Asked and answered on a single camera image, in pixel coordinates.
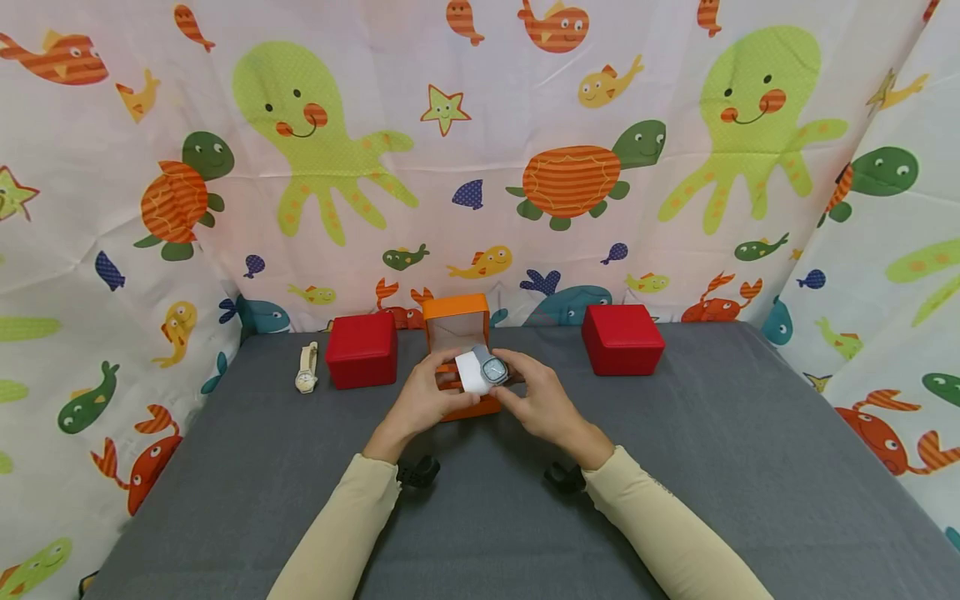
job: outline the cartoon crab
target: cartoon crab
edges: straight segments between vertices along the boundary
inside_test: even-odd
[[[720,275],[714,277],[710,285],[707,286],[707,290],[700,297],[700,301],[684,311],[684,315],[680,318],[681,323],[735,321],[740,311],[750,306],[750,302],[754,301],[754,298],[756,298],[760,290],[763,289],[763,279],[758,279],[754,285],[750,285],[750,283],[744,281],[743,285],[740,286],[740,296],[747,299],[745,304],[739,304],[736,300],[727,300],[724,298],[707,300],[707,294],[721,285],[730,283],[735,277],[736,273],[724,276],[721,271]]]
[[[420,312],[418,308],[404,308],[402,306],[387,306],[382,305],[382,301],[385,298],[389,298],[393,294],[396,294],[396,290],[400,289],[399,283],[394,283],[392,285],[387,285],[387,278],[383,277],[376,284],[376,312],[383,313],[387,312],[394,316],[394,325],[397,329],[423,329],[423,313]],[[410,298],[414,299],[420,307],[423,307],[423,302],[425,300],[433,299],[433,292],[427,288],[423,288],[423,293],[420,294],[417,290],[410,290]]]
[[[142,434],[151,434],[173,426],[174,433],[155,444],[151,444],[136,458],[130,471],[130,483],[117,477],[117,449],[113,440],[110,438],[104,440],[103,456],[97,456],[95,452],[90,452],[90,456],[93,457],[93,464],[97,466],[100,472],[115,481],[121,490],[129,492],[127,511],[131,516],[136,514],[140,504],[143,503],[143,499],[150,493],[156,479],[167,466],[177,446],[183,441],[183,437],[180,436],[180,426],[170,416],[170,411],[159,404],[151,404],[147,406],[147,410],[154,417],[137,423],[133,426],[134,429]]]
[[[860,411],[860,408],[868,404],[903,412],[919,411],[922,408],[919,404],[895,400],[899,393],[900,390],[874,390],[867,394],[866,399],[857,402],[852,408],[835,408],[834,410],[894,475],[903,475],[907,471],[915,475],[929,475],[935,470],[960,462],[960,447],[941,450],[940,434],[931,430],[924,433],[917,442],[917,453],[920,454],[920,460],[924,461],[926,467],[910,467],[906,450],[903,449],[903,442],[890,425],[879,417]]]

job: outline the cream watch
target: cream watch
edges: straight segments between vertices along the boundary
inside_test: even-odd
[[[301,394],[313,392],[313,386],[317,385],[317,343],[311,342],[310,346],[304,346],[300,351],[300,371],[297,373],[297,379],[294,385],[300,390]]]

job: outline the arm sleeve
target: arm sleeve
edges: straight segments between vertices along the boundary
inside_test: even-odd
[[[584,478],[593,505],[671,600],[772,600],[740,557],[621,446]]]
[[[349,600],[400,494],[396,465],[357,454],[267,600]]]

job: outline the gray surface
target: gray surface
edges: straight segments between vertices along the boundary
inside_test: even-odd
[[[667,324],[652,377],[595,377],[579,328],[491,332],[560,374],[598,423],[725,539],[779,600],[957,598],[960,557],[847,425],[744,324]],[[293,387],[320,334],[250,338],[110,555],[89,600],[261,599],[425,353],[400,381]],[[433,489],[405,490],[360,598],[663,598],[585,494],[540,475],[560,454],[508,413],[442,424]]]

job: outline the red box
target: red box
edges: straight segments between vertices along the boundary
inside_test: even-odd
[[[396,381],[396,328],[392,313],[337,317],[326,345],[326,366],[338,390]]]
[[[643,304],[592,304],[581,333],[598,375],[652,375],[666,348]]]

